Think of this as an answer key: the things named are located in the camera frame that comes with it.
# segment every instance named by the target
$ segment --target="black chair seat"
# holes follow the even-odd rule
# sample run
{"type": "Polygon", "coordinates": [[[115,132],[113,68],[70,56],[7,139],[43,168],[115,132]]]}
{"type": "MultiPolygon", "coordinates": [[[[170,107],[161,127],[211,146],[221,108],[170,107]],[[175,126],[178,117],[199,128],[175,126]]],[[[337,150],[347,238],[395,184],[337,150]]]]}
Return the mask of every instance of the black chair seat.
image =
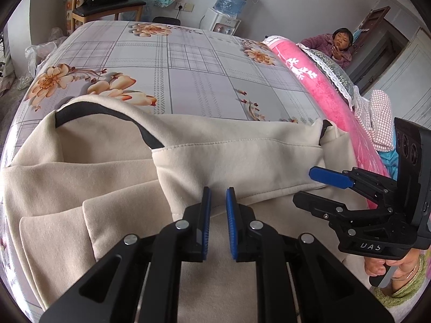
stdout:
{"type": "Polygon", "coordinates": [[[171,17],[155,17],[152,22],[168,25],[181,25],[181,21],[179,19],[171,17]]]}
{"type": "Polygon", "coordinates": [[[72,12],[81,17],[88,17],[109,10],[116,10],[125,7],[145,6],[146,4],[147,3],[144,0],[123,0],[102,6],[89,6],[86,3],[83,3],[81,6],[75,8],[72,12]]]}

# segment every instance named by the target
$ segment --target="bed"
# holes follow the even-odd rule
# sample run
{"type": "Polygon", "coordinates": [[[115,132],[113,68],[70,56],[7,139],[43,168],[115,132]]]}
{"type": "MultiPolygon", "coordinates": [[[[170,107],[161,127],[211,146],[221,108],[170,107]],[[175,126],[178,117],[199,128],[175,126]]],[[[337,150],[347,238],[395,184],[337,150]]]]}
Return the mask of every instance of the bed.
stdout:
{"type": "MultiPolygon", "coordinates": [[[[296,51],[298,56],[292,61],[292,57],[284,57],[275,39],[260,43],[151,23],[86,23],[41,67],[12,122],[1,167],[11,162],[48,113],[74,97],[97,94],[153,114],[307,125],[328,118],[351,133],[359,167],[384,173],[368,137],[355,125],[353,115],[349,116],[349,107],[319,69],[305,55],[299,56],[299,48],[296,51]],[[329,91],[326,101],[317,93],[323,88],[329,91]],[[343,106],[337,115],[330,110],[331,101],[336,107],[343,106]]],[[[3,205],[0,218],[4,282],[20,308],[37,322],[42,309],[10,241],[3,205]]]]}

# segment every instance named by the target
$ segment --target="human hand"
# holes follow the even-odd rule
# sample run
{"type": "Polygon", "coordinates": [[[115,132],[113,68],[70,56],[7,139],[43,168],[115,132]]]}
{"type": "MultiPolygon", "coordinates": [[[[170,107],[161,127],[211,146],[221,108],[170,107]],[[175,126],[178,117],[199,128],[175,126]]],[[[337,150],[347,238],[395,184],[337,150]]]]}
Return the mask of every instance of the human hand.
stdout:
{"type": "Polygon", "coordinates": [[[341,61],[341,59],[343,58],[343,56],[341,55],[341,51],[337,46],[332,47],[332,55],[338,61],[341,61]]]}
{"type": "Polygon", "coordinates": [[[365,272],[372,277],[382,276],[386,273],[386,269],[384,268],[384,264],[389,266],[398,266],[392,278],[397,279],[397,281],[392,282],[392,286],[394,290],[400,289],[404,285],[406,285],[411,278],[413,278],[414,273],[407,278],[411,271],[418,269],[419,264],[419,255],[420,250],[418,249],[410,249],[408,254],[401,260],[382,260],[375,258],[367,258],[365,257],[365,272]]]}

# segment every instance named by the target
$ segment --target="sleeve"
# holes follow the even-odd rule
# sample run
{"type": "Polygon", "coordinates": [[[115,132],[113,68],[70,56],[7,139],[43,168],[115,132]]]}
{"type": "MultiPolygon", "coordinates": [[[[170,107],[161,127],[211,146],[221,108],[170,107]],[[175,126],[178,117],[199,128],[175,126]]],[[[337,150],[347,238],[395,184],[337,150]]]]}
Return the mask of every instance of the sleeve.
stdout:
{"type": "Polygon", "coordinates": [[[380,303],[387,309],[393,309],[397,306],[404,304],[407,300],[411,300],[416,297],[416,293],[421,289],[421,287],[426,283],[426,272],[427,272],[427,262],[424,255],[419,256],[420,267],[415,276],[408,282],[404,287],[396,291],[390,296],[386,296],[382,293],[380,288],[372,287],[372,292],[374,296],[380,301],[380,303]]]}
{"type": "Polygon", "coordinates": [[[321,35],[318,35],[305,38],[301,43],[308,48],[316,49],[322,44],[322,40],[324,40],[324,38],[321,35]]]}
{"type": "Polygon", "coordinates": [[[338,59],[335,59],[333,56],[332,56],[332,60],[333,61],[335,61],[339,66],[341,66],[341,68],[343,68],[343,69],[346,69],[348,66],[349,66],[349,64],[350,64],[350,61],[349,60],[347,60],[346,58],[344,58],[344,57],[342,57],[341,58],[341,60],[339,61],[338,59]]]}

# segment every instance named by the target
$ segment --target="pillow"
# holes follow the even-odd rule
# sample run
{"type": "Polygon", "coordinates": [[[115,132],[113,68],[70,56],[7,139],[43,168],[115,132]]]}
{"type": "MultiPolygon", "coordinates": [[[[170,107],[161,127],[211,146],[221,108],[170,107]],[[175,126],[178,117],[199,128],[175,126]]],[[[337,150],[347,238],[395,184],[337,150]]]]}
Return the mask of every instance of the pillow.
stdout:
{"type": "Polygon", "coordinates": [[[353,87],[355,85],[341,66],[321,51],[313,50],[303,44],[298,44],[298,46],[311,58],[319,70],[326,75],[328,80],[332,82],[335,89],[338,90],[339,94],[349,105],[350,110],[352,110],[353,87]]]}

